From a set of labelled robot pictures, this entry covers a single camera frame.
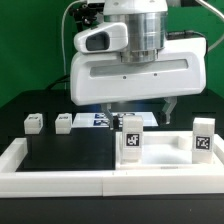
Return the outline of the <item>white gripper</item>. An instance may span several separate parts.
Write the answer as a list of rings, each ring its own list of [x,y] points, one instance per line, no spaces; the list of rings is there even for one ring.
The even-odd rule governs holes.
[[[119,119],[112,115],[110,103],[167,97],[162,123],[169,124],[176,96],[205,88],[205,53],[204,38],[169,40],[158,58],[146,63],[123,63],[118,53],[78,53],[71,65],[71,99],[77,105],[102,104],[109,128],[118,130]]]

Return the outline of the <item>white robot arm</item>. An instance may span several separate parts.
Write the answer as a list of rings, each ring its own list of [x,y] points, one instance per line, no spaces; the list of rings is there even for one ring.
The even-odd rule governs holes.
[[[71,62],[72,101],[99,104],[116,127],[113,102],[163,98],[164,121],[181,95],[206,86],[204,56],[211,48],[192,31],[166,31],[170,6],[189,0],[102,0],[104,20],[75,35]]]

